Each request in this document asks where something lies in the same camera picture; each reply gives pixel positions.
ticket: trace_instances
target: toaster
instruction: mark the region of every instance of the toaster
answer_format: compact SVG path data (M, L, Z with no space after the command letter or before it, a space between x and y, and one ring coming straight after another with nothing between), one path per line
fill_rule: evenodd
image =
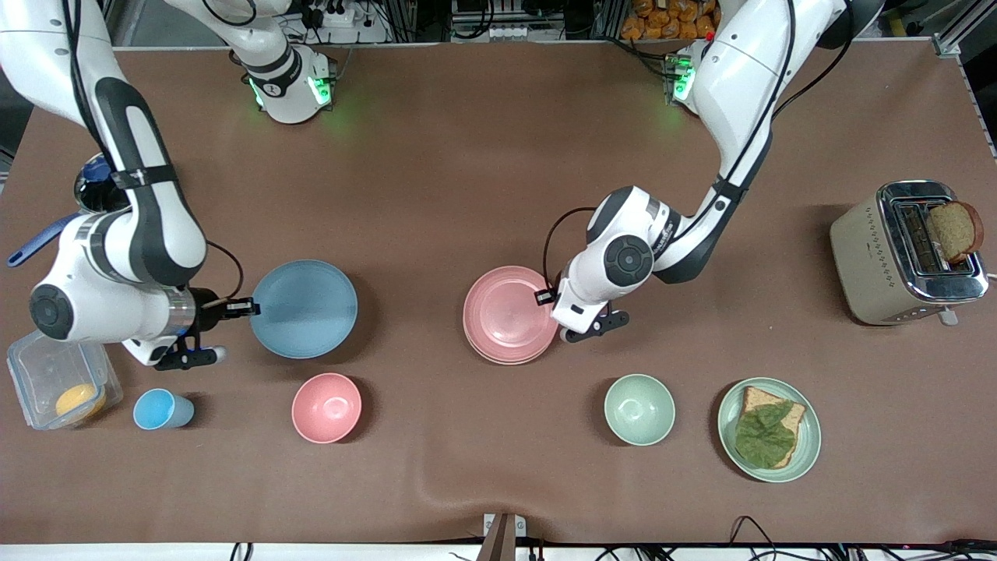
M834 221L834 264L855 317L897 325L939 314L954 325L952 309L983 296L988 282L979 255L951 265L928 227L928 212L955 199L938 182L889 183Z

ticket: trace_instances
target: lettuce leaf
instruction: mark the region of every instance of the lettuce leaf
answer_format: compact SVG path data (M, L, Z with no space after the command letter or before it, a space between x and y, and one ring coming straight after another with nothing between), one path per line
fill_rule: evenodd
M797 438L782 420L793 409L793 402L762 405L741 415L734 448L755 467L772 469L793 449Z

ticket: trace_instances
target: orange food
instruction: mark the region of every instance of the orange food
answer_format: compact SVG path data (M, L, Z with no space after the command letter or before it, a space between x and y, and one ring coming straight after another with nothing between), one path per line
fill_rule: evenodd
M668 2L668 17L673 20L678 19L679 14L682 13L682 10L684 10L688 4L688 0L670 0Z
M647 25L653 27L664 27L668 25L671 18L668 17L668 12L664 10L654 10L651 15L647 16Z
M696 24L689 22L681 22L679 24L679 39L695 39L696 38Z
M696 20L696 34L699 37L706 37L715 31L716 28L713 27L713 20L710 19L710 16L699 16Z
M644 20L630 17L623 22L620 38L625 41L636 41L644 34Z
M633 0L633 11L638 16L646 18L654 10L654 0Z
M696 16L699 15L699 4L696 2L686 2L685 8L679 12L679 20L689 23L696 21Z
M662 39L675 39L679 36L679 20L673 19L661 28Z

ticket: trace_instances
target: stack of pink plates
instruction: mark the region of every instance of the stack of pink plates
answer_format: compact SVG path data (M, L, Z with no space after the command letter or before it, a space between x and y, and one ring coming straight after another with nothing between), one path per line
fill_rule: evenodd
M543 277L525 267L500 267L475 282L464 300L464 335L481 356L498 364L525 364L550 346L557 322L533 293Z

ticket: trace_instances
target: green led light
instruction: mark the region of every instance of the green led light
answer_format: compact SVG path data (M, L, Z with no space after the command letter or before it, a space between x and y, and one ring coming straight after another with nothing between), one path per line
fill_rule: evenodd
M312 93L315 95L315 101L319 105L326 105L332 99L332 95L329 93L329 81L328 80L315 80L314 78L308 78L308 86L312 89Z
M259 90L256 89L256 84L253 84L252 80L249 81L249 87L252 88L253 94L256 95L256 105L258 105L258 106L260 106L260 108L262 108L263 107L263 98L260 97Z
M696 69L690 68L686 74L675 82L674 96L679 101L685 101L692 89L692 81L696 77Z

